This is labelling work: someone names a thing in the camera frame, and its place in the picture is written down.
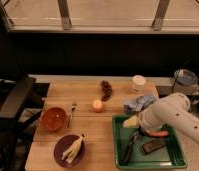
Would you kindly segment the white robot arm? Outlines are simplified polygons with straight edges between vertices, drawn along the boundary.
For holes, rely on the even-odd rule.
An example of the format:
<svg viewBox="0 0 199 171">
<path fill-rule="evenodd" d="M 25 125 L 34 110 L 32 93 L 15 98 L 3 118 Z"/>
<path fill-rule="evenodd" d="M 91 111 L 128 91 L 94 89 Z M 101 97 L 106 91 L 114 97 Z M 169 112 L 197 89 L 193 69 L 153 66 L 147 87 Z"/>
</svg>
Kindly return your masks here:
<svg viewBox="0 0 199 171">
<path fill-rule="evenodd" d="M 156 100 L 137 115 L 123 122 L 124 128 L 140 128 L 144 135 L 160 137 L 166 132 L 160 128 L 167 124 L 183 132 L 199 144 L 199 118 L 189 113 L 189 98 L 183 93 L 172 93 Z"/>
</svg>

